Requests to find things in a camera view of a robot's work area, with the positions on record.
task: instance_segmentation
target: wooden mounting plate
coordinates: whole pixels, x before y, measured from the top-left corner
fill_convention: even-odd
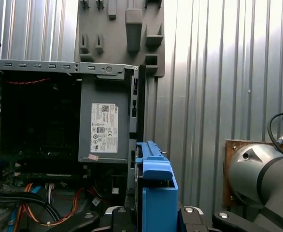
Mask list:
[[[243,205],[240,201],[236,199],[233,195],[233,191],[229,185],[228,181],[228,170],[230,161],[233,155],[242,147],[249,144],[267,144],[272,145],[272,142],[256,142],[247,140],[226,140],[225,142],[225,162],[224,162],[224,172],[223,172],[223,206],[240,206]]]

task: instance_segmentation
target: barcode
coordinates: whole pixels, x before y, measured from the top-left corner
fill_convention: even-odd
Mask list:
[[[103,107],[103,112],[108,112],[109,111],[109,106],[107,106],[107,105],[104,105]]]

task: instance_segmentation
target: black cable connector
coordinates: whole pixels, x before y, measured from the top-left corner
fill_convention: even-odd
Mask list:
[[[276,147],[276,149],[278,151],[280,151],[283,154],[283,149],[279,146],[279,144],[277,143],[276,139],[273,137],[272,131],[271,131],[271,124],[273,122],[274,119],[276,119],[279,116],[283,116],[283,113],[280,114],[276,114],[274,117],[272,117],[267,125],[267,131],[268,131],[268,135],[273,143],[273,145]]]

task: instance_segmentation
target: black cable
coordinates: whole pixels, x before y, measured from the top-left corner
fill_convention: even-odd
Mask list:
[[[271,131],[271,124],[273,122],[273,120],[279,116],[283,116],[283,113],[280,114],[276,114],[274,117],[272,117],[267,125],[267,131],[268,131],[268,135],[273,143],[273,145],[277,148],[278,151],[280,151],[283,154],[283,149],[277,144],[277,141],[275,140],[275,138],[273,137],[272,131]]]
[[[41,201],[39,199],[30,197],[30,196],[22,196],[23,194],[21,194],[21,196],[16,196],[16,194],[14,194],[13,196],[8,196],[8,195],[10,194],[7,194],[7,196],[3,196],[0,194],[0,202],[2,203],[17,203],[17,202],[36,203],[46,208],[46,210],[48,211],[48,213],[50,214],[50,216],[53,218],[55,222],[61,220],[61,216],[58,213],[58,211],[45,201]]]

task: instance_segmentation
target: screw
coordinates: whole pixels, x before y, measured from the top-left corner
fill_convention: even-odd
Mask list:
[[[185,208],[184,209],[186,212],[188,212],[188,213],[192,213],[193,212],[193,209],[192,208]]]
[[[219,213],[219,217],[228,218],[228,215],[226,213]]]
[[[249,154],[248,154],[248,153],[244,153],[244,154],[242,155],[242,157],[243,157],[245,160],[247,160],[247,159],[249,158]]]
[[[9,225],[9,226],[12,226],[12,225],[14,225],[14,224],[15,224],[15,220],[8,221],[8,225]]]
[[[125,212],[126,212],[126,209],[120,208],[120,209],[118,210],[118,212],[119,212],[119,213],[125,213]]]
[[[94,215],[92,213],[86,213],[85,218],[93,218]]]

